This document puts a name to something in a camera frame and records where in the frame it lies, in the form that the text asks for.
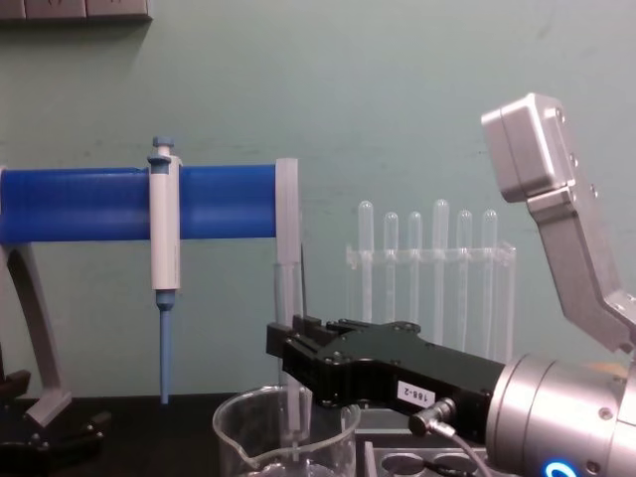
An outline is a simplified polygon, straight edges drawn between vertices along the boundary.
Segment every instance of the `test tube rack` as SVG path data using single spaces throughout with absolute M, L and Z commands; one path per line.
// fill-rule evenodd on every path
M 450 208 L 432 209 L 430 243 L 420 212 L 411 212 L 400 244 L 399 217 L 384 214 L 383 247 L 375 247 L 374 206 L 358 208 L 358 247 L 347 246 L 347 318 L 365 322 L 409 321 L 422 338 L 502 363 L 514 352 L 516 250 L 498 240 L 498 217 L 481 216 L 473 239 L 473 215 L 457 214 L 449 240 Z

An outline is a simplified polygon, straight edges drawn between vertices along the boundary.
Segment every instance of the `glass beaker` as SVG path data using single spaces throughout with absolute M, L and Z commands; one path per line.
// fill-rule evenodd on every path
M 287 387 L 265 387 L 227 400 L 212 419 L 221 477 L 355 477 L 356 405 L 323 408 L 300 388 L 303 429 L 287 426 Z

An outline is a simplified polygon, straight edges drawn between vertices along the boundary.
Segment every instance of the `silver metal cylinder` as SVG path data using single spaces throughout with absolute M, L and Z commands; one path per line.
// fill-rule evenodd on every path
M 609 374 L 522 357 L 505 368 L 493 394 L 486 435 L 489 464 L 519 475 L 610 477 L 624 388 Z M 636 455 L 636 441 L 629 446 Z

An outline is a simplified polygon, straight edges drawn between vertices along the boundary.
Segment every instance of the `blue led light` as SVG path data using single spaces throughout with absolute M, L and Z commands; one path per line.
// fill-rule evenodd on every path
M 551 462 L 546 466 L 546 477 L 578 477 L 574 469 L 564 462 Z

